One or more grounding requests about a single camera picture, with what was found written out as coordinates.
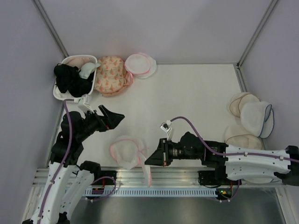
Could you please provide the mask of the round mesh bag pink trim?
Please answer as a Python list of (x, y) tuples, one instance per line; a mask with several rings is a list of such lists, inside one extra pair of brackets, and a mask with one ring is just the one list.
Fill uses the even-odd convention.
[(141, 138), (122, 135), (110, 146), (110, 154), (119, 166), (127, 170), (141, 167), (148, 187), (152, 184), (150, 165), (146, 165), (148, 147)]

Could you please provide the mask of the black lace bra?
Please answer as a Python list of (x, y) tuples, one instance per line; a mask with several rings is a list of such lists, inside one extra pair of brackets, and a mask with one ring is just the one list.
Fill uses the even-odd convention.
[(56, 76), (56, 85), (61, 93), (66, 93), (76, 81), (79, 80), (79, 68), (72, 67), (67, 64), (57, 64), (54, 67)]

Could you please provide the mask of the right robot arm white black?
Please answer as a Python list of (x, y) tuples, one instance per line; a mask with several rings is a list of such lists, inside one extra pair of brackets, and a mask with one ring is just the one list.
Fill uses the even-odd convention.
[(299, 149), (259, 151), (216, 141), (201, 141), (186, 132), (179, 142), (159, 140), (157, 149), (146, 165), (166, 167), (174, 160), (199, 160), (208, 170), (199, 171), (201, 186), (237, 185), (242, 180), (253, 183), (281, 181), (285, 185), (299, 184)]

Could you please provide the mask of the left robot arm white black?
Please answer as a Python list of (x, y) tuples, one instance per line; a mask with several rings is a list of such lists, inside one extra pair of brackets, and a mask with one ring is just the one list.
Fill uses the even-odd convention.
[(101, 115), (88, 110), (84, 117), (77, 111), (69, 111), (67, 106), (64, 109), (61, 131), (51, 149), (45, 188), (35, 212), (23, 221), (25, 224), (68, 224), (89, 186), (105, 182), (116, 185), (115, 176), (103, 175), (100, 164), (85, 161), (78, 165), (77, 162), (84, 150), (83, 141), (94, 132), (115, 129), (125, 115), (111, 112), (103, 105), (99, 106)]

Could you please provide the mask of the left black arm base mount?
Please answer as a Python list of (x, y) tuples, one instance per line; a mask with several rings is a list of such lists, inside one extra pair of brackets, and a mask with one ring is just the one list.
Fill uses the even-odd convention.
[(94, 177), (91, 185), (93, 186), (114, 186), (116, 181), (117, 171), (115, 170), (102, 170), (99, 163), (93, 161), (84, 161), (80, 166), (77, 165), (80, 171), (87, 170), (88, 173)]

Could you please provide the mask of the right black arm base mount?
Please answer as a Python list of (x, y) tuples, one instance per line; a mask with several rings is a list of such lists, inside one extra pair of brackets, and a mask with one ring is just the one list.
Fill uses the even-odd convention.
[(228, 179), (225, 169), (200, 170), (198, 171), (198, 183), (200, 186), (220, 187), (227, 185), (237, 185), (238, 181)]

